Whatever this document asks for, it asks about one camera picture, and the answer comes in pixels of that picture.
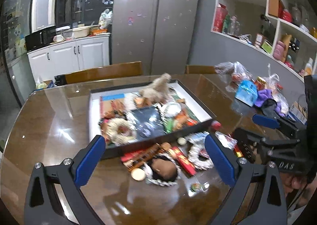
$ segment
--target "dining table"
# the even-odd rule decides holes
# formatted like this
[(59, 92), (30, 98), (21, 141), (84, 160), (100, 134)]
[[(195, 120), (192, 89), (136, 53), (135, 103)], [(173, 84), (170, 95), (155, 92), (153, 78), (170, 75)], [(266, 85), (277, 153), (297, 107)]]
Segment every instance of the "dining table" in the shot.
[[(24, 224), (26, 191), (35, 163), (60, 164), (73, 158), (89, 143), (90, 90), (151, 82), (158, 76), (136, 76), (70, 84), (33, 92), (23, 105), (7, 139), (0, 173), (0, 197), (19, 224)], [(230, 76), (217, 74), (172, 75), (183, 83), (221, 123), (220, 132), (231, 134), (237, 127), (273, 139), (276, 130), (252, 122), (258, 110), (235, 99)], [(192, 183), (204, 190), (189, 193)], [(55, 185), (67, 218), (77, 222), (60, 185)], [(248, 212), (254, 195), (250, 184), (234, 221)], [(217, 170), (181, 175), (177, 185), (161, 187), (132, 179), (119, 157), (100, 160), (88, 183), (80, 188), (106, 225), (206, 225), (226, 199), (230, 187)]]

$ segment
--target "white bottle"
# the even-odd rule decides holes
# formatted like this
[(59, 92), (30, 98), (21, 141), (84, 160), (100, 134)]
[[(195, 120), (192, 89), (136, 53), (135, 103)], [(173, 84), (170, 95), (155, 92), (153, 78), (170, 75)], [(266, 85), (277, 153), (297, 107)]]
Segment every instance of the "white bottle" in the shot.
[(313, 59), (309, 58), (306, 66), (305, 66), (304, 76), (311, 75), (312, 73), (313, 73)]

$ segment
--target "cabinet door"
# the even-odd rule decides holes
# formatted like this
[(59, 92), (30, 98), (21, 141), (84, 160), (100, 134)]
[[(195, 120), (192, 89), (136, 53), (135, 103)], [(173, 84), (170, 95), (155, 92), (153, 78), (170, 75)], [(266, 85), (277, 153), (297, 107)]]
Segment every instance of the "cabinet door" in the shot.
[(78, 40), (80, 70), (109, 65), (109, 37)]
[(39, 77), (42, 81), (54, 79), (55, 68), (48, 48), (30, 53), (28, 58), (35, 82)]
[(50, 56), (55, 66), (55, 76), (79, 71), (76, 42), (50, 47)]

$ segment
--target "chair backrest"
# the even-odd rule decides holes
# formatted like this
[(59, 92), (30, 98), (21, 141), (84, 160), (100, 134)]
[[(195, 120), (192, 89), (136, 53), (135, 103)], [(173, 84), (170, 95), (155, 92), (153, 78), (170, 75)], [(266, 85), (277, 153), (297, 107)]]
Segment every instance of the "chair backrest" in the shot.
[(185, 74), (216, 74), (216, 71), (209, 65), (187, 65)]
[(142, 74), (142, 62), (137, 61), (122, 64), (112, 64), (87, 70), (81, 70), (69, 74), (58, 75), (55, 77), (55, 84), (60, 86), (65, 84), (137, 76)]

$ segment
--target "white mug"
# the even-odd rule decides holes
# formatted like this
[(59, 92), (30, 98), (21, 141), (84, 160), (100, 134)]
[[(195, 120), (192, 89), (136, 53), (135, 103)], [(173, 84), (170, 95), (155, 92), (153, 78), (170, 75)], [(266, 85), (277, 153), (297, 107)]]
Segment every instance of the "white mug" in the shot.
[(61, 41), (63, 41), (63, 40), (64, 40), (64, 36), (61, 35), (61, 34), (56, 35), (56, 36), (54, 36), (54, 38), (53, 38), (53, 41), (54, 41), (54, 42), (61, 42)]

